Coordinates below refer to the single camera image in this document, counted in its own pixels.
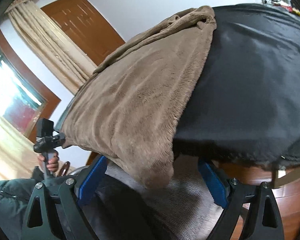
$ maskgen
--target brown blanket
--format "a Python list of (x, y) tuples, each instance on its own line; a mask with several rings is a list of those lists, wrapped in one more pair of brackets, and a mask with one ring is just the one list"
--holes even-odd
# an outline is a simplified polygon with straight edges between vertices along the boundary
[(148, 188), (168, 184), (172, 139), (215, 28), (211, 7), (191, 8), (110, 54), (74, 97), (63, 147), (99, 152)]

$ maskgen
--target window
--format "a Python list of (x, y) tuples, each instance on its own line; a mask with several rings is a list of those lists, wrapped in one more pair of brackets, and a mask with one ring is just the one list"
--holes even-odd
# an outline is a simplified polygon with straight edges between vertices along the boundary
[(60, 99), (22, 62), (0, 31), (0, 116), (35, 142), (35, 124), (49, 118)]

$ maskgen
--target gray striped cloth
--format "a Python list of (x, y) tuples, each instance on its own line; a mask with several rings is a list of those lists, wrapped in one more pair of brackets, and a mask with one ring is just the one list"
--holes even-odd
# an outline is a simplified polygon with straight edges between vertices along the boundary
[(106, 174), (136, 190), (156, 211), (156, 218), (173, 232), (173, 240), (204, 240), (216, 224), (222, 208), (213, 198), (197, 168), (198, 158), (180, 155), (174, 162), (174, 176), (162, 189), (144, 188), (115, 163)]

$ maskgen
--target blue gripper pad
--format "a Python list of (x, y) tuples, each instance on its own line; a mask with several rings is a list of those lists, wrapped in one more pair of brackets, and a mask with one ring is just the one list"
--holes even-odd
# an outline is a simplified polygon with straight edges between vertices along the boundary
[(217, 174), (213, 171), (213, 169), (206, 163), (203, 159), (198, 160), (198, 170), (201, 174), (204, 182), (206, 183), (214, 202), (221, 206), (222, 208), (226, 208), (228, 205), (227, 201), (227, 192), (225, 186), (218, 178)]
[(82, 170), (85, 172), (82, 175), (82, 180), (80, 178), (74, 188), (74, 192), (77, 196), (77, 204), (79, 206), (87, 205), (90, 203), (92, 197), (94, 196), (95, 190), (98, 187), (99, 182), (103, 178), (107, 169), (107, 158), (101, 156), (96, 158), (88, 168)]

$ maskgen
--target blue textured pad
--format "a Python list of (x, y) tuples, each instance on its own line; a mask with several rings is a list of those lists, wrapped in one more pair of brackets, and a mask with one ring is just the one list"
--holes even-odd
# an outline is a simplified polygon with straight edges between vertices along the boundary
[(218, 176), (215, 174), (209, 164), (203, 159), (199, 159), (198, 161), (198, 170), (204, 182), (206, 183), (214, 202), (218, 206), (226, 208), (228, 205), (228, 201), (226, 199), (226, 190)]
[(99, 182), (106, 172), (106, 169), (107, 158), (101, 156), (79, 188), (79, 196), (77, 200), (79, 206), (87, 205), (90, 203)]

